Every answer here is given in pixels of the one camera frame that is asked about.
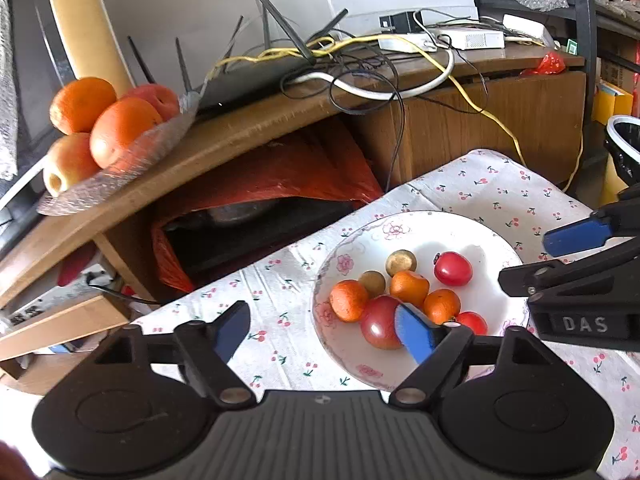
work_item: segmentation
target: black trash bag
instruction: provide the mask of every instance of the black trash bag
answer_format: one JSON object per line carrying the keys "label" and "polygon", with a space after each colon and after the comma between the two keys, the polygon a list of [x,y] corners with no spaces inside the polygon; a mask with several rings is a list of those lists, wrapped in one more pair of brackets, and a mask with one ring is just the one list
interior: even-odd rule
{"label": "black trash bag", "polygon": [[[617,123],[613,127],[623,140],[640,152],[640,124]],[[640,163],[622,151],[609,136],[605,137],[604,146],[613,158],[616,174],[624,183],[632,186],[640,182]]]}

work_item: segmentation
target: orange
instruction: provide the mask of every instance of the orange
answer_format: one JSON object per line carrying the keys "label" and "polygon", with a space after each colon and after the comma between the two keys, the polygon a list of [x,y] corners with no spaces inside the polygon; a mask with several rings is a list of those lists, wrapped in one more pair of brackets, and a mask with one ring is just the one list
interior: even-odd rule
{"label": "orange", "polygon": [[118,160],[141,134],[162,123],[151,104],[139,97],[124,98],[95,121],[91,130],[91,154],[101,168]]}
{"label": "orange", "polygon": [[429,294],[422,305],[422,311],[439,325],[460,314],[460,298],[448,288],[440,288]]}
{"label": "orange", "polygon": [[335,315],[347,323],[360,319],[367,301],[367,289],[356,280],[342,280],[336,283],[329,294],[329,303]]}
{"label": "orange", "polygon": [[111,83],[83,77],[62,88],[51,102],[51,123],[64,134],[90,132],[100,114],[116,102]]}
{"label": "orange", "polygon": [[389,293],[403,303],[420,308],[429,293],[429,280],[412,270],[400,270],[391,278]]}

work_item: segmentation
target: cherry print tablecloth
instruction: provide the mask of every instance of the cherry print tablecloth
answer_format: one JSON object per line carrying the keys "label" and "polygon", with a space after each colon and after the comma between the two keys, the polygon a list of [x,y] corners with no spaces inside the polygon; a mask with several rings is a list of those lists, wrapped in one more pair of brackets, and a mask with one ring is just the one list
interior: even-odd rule
{"label": "cherry print tablecloth", "polygon": [[[213,320],[236,300],[245,300],[252,310],[251,330],[230,366],[258,398],[269,388],[368,389],[335,364],[316,337],[310,314],[314,279],[341,237],[372,220],[408,210],[442,210],[482,222],[505,238],[525,263],[548,258],[541,244],[545,231],[590,213],[586,206],[500,153],[473,150],[136,323],[145,333],[170,332],[189,319]],[[567,261],[576,257],[569,256]],[[633,356],[549,346],[607,399],[615,414],[616,433],[600,474],[609,479],[640,475],[640,368]],[[163,365],[157,370],[177,377],[175,367]]]}

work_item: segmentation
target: cherry tomato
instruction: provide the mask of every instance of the cherry tomato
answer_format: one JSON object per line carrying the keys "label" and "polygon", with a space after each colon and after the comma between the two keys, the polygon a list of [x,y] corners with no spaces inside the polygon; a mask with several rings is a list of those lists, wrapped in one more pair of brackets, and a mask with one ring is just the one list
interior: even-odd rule
{"label": "cherry tomato", "polygon": [[397,298],[386,294],[367,302],[360,318],[360,329],[367,343],[383,350],[402,348],[395,327],[396,307],[399,304]]}
{"label": "cherry tomato", "polygon": [[452,251],[436,254],[433,261],[435,268],[433,273],[436,278],[445,285],[466,285],[474,275],[473,267],[464,256]]}
{"label": "cherry tomato", "polygon": [[475,312],[460,312],[456,316],[456,321],[460,325],[468,326],[476,335],[486,335],[488,332],[486,321]]}

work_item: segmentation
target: floral plate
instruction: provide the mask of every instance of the floral plate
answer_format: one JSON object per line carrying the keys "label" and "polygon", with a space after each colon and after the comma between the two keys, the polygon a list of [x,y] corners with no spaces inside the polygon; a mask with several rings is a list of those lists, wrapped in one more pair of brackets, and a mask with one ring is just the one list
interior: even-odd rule
{"label": "floral plate", "polygon": [[465,286],[451,287],[460,297],[462,310],[473,310],[487,322],[489,335],[504,335],[510,325],[526,326],[526,298],[510,298],[498,285],[498,273],[522,264],[513,248],[488,227],[452,213],[412,211],[375,220],[345,238],[327,257],[316,277],[312,299],[313,322],[328,354],[349,374],[366,384],[392,391],[411,373],[416,363],[404,348],[379,350],[368,344],[359,323],[337,319],[328,298],[341,280],[354,279],[366,270],[385,272],[389,254],[406,249],[418,259],[417,272],[431,283],[431,291],[450,288],[433,275],[438,253],[456,251],[474,268]]}

